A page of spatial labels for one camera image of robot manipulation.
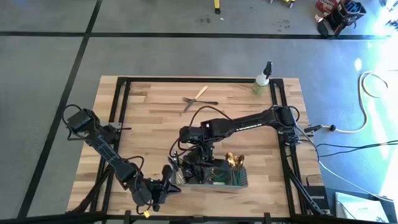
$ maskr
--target white cable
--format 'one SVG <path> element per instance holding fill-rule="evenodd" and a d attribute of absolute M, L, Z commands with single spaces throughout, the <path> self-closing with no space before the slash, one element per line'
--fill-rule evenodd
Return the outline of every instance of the white cable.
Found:
<path fill-rule="evenodd" d="M 315 152 L 317 153 L 318 163 L 319 163 L 325 170 L 327 170 L 329 173 L 333 174 L 334 176 L 340 178 L 341 180 L 343 180 L 343 181 L 345 181 L 345 182 L 351 184 L 352 186 L 354 186 L 354 187 L 356 187 L 356 188 L 358 188 L 358 189 L 363 190 L 364 192 L 368 193 L 369 195 L 372 195 L 373 197 L 376 197 L 376 198 L 381 199 L 381 200 L 385 200 L 385 201 L 387 201 L 387 202 L 392 202 L 392 200 L 389 200 L 389 199 L 387 199 L 387 198 L 383 198 L 383 197 L 377 196 L 377 195 L 375 195 L 375 194 L 372 194 L 371 192 L 369 192 L 369 191 L 363 189 L 362 187 L 360 187 L 360 186 L 358 186 L 358 185 L 356 185 L 356 184 L 354 184 L 354 183 L 352 183 L 352 182 L 350 182 L 350 181 L 348 181 L 348 180 L 346 180 L 346 179 L 340 177 L 339 175 L 337 175 L 337 174 L 335 174 L 333 171 L 331 171 L 329 168 L 327 168 L 325 165 L 323 165 L 323 163 L 319 160 L 319 153 L 318 153 L 317 146 L 313 143 L 313 141 L 310 139 L 310 137 L 309 137 L 308 135 L 306 135 L 299 127 L 296 127 L 296 128 L 297 128 L 297 129 L 310 141 L 310 143 L 314 146 Z"/>
<path fill-rule="evenodd" d="M 368 94 L 369 96 L 374 97 L 374 98 L 380 98 L 380 97 L 381 97 L 381 96 L 376 96 L 376 95 L 370 93 L 370 92 L 366 89 L 366 86 L 365 86 L 365 79 L 366 79 L 367 77 L 369 77 L 369 76 L 374 76 L 374 77 L 380 79 L 380 80 L 386 85 L 386 88 L 388 89 L 388 84 L 387 84 L 387 82 L 386 82 L 385 80 L 383 80 L 380 76 L 378 76 L 378 75 L 376 75 L 375 73 L 373 73 L 372 71 L 367 71 L 367 72 L 362 73 L 362 74 L 359 76 L 359 78 L 358 78 L 358 95 L 359 95 L 359 105 L 361 106 L 361 110 L 362 110 L 362 113 L 363 113 L 363 115 L 364 115 L 364 123 L 362 124 L 362 126 L 361 126 L 359 129 L 354 130 L 354 131 L 345 131 L 345 130 L 341 130 L 341 129 L 338 129 L 338 128 L 336 128 L 335 131 L 338 131 L 338 132 L 340 132 L 340 133 L 357 133 L 357 132 L 361 131 L 362 129 L 364 129 L 365 126 L 368 124 L 368 114 L 367 114 L 367 112 L 366 112 L 366 110 L 365 110 L 365 108 L 364 108 L 364 106 L 363 106 L 363 99 L 362 99 L 362 94 L 361 94 L 361 93 L 362 93 L 361 87 L 363 88 L 363 90 L 365 91 L 365 93 Z M 328 129 L 331 128 L 331 126 L 328 126 L 328 125 L 322 125 L 322 127 L 323 127 L 323 128 L 328 128 Z"/>

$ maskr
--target yellow tag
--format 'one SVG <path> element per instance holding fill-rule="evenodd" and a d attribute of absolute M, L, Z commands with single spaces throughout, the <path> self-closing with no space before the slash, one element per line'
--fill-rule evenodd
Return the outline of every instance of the yellow tag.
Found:
<path fill-rule="evenodd" d="M 148 210 L 144 211 L 144 215 L 145 215 L 145 218 L 149 218 L 150 217 L 150 214 L 149 214 Z"/>

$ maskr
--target butcher block tabletop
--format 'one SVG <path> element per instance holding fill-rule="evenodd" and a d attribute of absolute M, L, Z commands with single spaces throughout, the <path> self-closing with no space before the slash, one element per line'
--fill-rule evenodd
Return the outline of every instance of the butcher block tabletop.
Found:
<path fill-rule="evenodd" d="M 102 122 L 109 119 L 117 79 L 116 76 L 101 77 L 93 111 Z M 287 103 L 298 108 L 300 111 L 298 125 L 306 127 L 308 118 L 300 82 L 296 78 L 283 80 Z M 169 149 L 178 138 L 179 129 L 187 126 L 196 110 L 204 106 L 203 103 L 194 103 L 186 113 L 183 113 L 187 103 L 182 101 L 182 97 L 194 98 L 205 85 L 208 89 L 199 100 L 218 101 L 219 105 L 214 107 L 233 119 L 259 113 L 272 105 L 269 86 L 262 96 L 256 96 L 252 94 L 251 83 L 132 82 L 123 123 L 124 128 L 132 129 L 122 131 L 119 154 L 125 158 L 143 156 L 145 163 L 142 172 L 145 178 L 162 178 L 162 168 L 168 164 Z M 116 114 L 120 111 L 123 88 Z M 193 126 L 198 126 L 201 121 L 221 117 L 222 115 L 216 111 L 204 109 L 198 113 Z M 268 126 L 248 129 L 215 143 L 215 158 L 223 159 L 227 152 L 244 155 L 248 187 L 213 189 L 183 186 L 180 187 L 181 193 L 169 196 L 166 203 L 160 205 L 159 212 L 150 210 L 150 214 L 263 217 L 264 213 L 268 212 L 272 217 L 289 217 L 276 130 Z M 286 154 L 290 154 L 289 148 L 286 149 Z M 311 144 L 303 142 L 298 145 L 297 157 L 302 180 L 305 180 L 307 175 L 320 174 L 315 150 Z M 75 208 L 94 185 L 99 161 L 99 154 L 84 144 L 68 210 Z M 314 185 L 322 185 L 319 175 L 311 176 L 309 180 Z M 102 205 L 104 186 L 105 184 L 99 194 L 97 210 L 100 210 Z M 299 213 L 299 199 L 293 184 L 292 190 L 295 210 Z M 132 214 L 135 214 L 136 204 L 132 200 L 130 191 L 123 190 L 119 182 L 114 179 L 108 214 L 123 215 L 126 210 L 131 210 Z"/>

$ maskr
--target gray concrete floor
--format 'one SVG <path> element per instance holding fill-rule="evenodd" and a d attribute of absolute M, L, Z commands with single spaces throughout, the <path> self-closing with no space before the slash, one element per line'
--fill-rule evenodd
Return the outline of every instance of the gray concrete floor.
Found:
<path fill-rule="evenodd" d="M 0 31 L 84 32 L 95 1 L 5 0 L 3 4 Z M 344 34 L 375 35 L 382 30 L 378 2 L 363 4 L 368 15 Z M 269 5 L 261 0 L 221 0 L 219 16 L 213 13 L 213 1 L 104 0 L 93 32 L 317 34 L 314 5 L 315 0 L 298 0 L 289 10 L 278 1 Z M 0 219 L 18 213 L 80 42 L 80 37 L 0 37 Z M 300 79 L 312 124 L 355 129 L 363 122 L 358 76 L 366 70 L 393 69 L 395 43 L 395 39 L 90 38 L 68 102 L 91 108 L 102 75 L 254 77 L 271 60 L 275 77 Z M 390 83 L 394 88 L 398 81 Z M 365 130 L 320 131 L 315 142 L 358 146 L 395 140 L 398 120 L 393 100 L 365 97 L 370 114 Z M 29 216 L 63 213 L 67 207 L 82 143 L 68 142 L 66 136 L 60 125 Z M 322 161 L 362 188 L 398 200 L 395 149 L 367 149 Z M 321 154 L 338 150 L 320 148 Z M 322 174 L 327 187 L 359 191 L 325 170 Z"/>

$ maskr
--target spray bottle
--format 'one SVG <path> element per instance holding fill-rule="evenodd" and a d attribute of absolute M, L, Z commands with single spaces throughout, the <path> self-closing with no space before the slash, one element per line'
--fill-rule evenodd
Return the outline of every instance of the spray bottle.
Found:
<path fill-rule="evenodd" d="M 269 83 L 269 76 L 272 73 L 272 62 L 267 62 L 267 66 L 260 75 L 256 77 L 256 82 L 253 84 L 252 91 L 254 94 L 261 96 L 264 89 Z"/>

